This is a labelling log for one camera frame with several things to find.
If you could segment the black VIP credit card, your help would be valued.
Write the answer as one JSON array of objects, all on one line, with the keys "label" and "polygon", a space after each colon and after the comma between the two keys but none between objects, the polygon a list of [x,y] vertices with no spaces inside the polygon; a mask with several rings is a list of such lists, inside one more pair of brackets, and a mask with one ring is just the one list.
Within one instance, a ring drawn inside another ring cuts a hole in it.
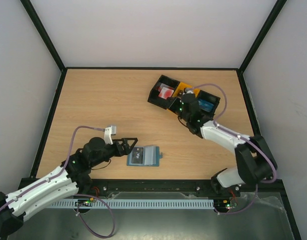
[{"label": "black VIP credit card", "polygon": [[144,163],[144,147],[135,147],[128,155],[130,165],[142,165]]}]

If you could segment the teal leather card holder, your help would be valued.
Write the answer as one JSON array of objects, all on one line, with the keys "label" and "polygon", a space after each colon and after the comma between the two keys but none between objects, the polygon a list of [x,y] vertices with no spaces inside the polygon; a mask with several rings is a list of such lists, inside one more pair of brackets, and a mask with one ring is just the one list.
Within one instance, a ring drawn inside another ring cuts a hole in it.
[{"label": "teal leather card holder", "polygon": [[135,165],[129,164],[128,156],[126,165],[129,167],[158,167],[160,165],[160,160],[163,158],[163,153],[160,151],[160,148],[156,145],[147,145],[147,146],[135,146],[135,147],[144,147],[143,153],[143,164]]}]

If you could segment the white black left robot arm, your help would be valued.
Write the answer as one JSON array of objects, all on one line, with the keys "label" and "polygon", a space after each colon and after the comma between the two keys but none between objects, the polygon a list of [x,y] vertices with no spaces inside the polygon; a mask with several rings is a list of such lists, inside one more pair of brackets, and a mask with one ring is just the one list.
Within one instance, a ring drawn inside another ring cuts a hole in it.
[{"label": "white black left robot arm", "polygon": [[127,156],[137,142],[137,138],[121,138],[106,143],[93,137],[44,177],[17,191],[0,192],[0,237],[15,233],[33,215],[61,199],[86,197],[93,184],[92,168],[113,157]]}]

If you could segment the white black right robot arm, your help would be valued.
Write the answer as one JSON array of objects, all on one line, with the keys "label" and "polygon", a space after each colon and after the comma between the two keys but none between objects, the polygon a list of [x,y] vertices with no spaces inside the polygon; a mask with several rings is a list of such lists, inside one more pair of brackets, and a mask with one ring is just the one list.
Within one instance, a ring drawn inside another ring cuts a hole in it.
[{"label": "white black right robot arm", "polygon": [[277,180],[278,165],[261,135],[241,134],[219,124],[202,112],[192,92],[184,93],[178,101],[176,114],[192,134],[222,146],[235,156],[235,167],[225,168],[211,178],[215,195],[224,195],[232,186],[256,186]]}]

